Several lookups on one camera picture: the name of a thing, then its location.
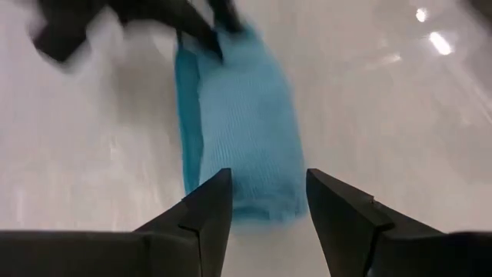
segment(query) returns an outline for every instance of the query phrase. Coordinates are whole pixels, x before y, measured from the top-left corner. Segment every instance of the black object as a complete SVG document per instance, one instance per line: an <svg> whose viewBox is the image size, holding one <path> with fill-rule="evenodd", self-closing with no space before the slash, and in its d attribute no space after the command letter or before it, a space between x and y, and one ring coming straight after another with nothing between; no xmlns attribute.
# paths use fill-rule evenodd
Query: black object
<svg viewBox="0 0 492 277"><path fill-rule="evenodd" d="M492 233L444 234L317 169L307 199L332 277L492 276Z"/></svg>
<svg viewBox="0 0 492 277"><path fill-rule="evenodd" d="M186 0L38 0L48 22L35 38L35 47L58 62L65 62L85 41L85 29L109 6L126 25L134 20L154 20L196 38L222 58L217 34ZM214 16L230 32L239 32L232 0L209 0Z"/></svg>
<svg viewBox="0 0 492 277"><path fill-rule="evenodd" d="M218 277L231 215L222 169L133 232L0 232L0 276Z"/></svg>

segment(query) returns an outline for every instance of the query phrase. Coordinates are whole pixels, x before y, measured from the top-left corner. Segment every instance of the blue towel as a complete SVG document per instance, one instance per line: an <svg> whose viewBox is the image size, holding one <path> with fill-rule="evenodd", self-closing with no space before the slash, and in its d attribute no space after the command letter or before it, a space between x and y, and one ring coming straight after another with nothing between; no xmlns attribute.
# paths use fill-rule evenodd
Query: blue towel
<svg viewBox="0 0 492 277"><path fill-rule="evenodd" d="M185 190L231 168L234 222L296 219L307 201L290 87L252 28L218 34L223 64L205 50L176 54Z"/></svg>

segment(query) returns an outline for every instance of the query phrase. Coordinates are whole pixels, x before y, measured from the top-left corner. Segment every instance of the white floor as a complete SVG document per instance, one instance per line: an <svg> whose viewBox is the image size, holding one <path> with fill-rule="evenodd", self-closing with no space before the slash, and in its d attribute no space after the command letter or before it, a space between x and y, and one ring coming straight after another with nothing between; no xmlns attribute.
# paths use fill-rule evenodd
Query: white floor
<svg viewBox="0 0 492 277"><path fill-rule="evenodd" d="M492 229L492 41L457 0L240 0L310 167L445 232ZM0 229L132 230L183 196L172 38L111 15L71 74L0 2ZM326 276L309 218L233 232L223 276Z"/></svg>

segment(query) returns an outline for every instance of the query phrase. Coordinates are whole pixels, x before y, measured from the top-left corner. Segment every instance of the blue cloth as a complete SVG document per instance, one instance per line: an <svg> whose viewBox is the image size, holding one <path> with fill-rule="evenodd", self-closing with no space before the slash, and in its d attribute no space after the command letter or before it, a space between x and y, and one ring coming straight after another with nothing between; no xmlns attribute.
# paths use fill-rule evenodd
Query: blue cloth
<svg viewBox="0 0 492 277"><path fill-rule="evenodd" d="M291 90L251 28L218 35L224 63L205 50L176 54L185 190L231 168L234 222L291 221L307 211Z"/></svg>

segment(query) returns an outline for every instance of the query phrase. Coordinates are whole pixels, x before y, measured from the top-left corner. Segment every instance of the knit fabric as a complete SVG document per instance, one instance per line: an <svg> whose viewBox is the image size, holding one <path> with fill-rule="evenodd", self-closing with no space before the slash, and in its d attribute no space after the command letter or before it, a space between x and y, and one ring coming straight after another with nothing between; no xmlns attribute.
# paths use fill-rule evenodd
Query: knit fabric
<svg viewBox="0 0 492 277"><path fill-rule="evenodd" d="M218 34L223 63L182 47L176 55L185 190L231 168L235 222L295 219L307 202L290 87L251 28Z"/></svg>

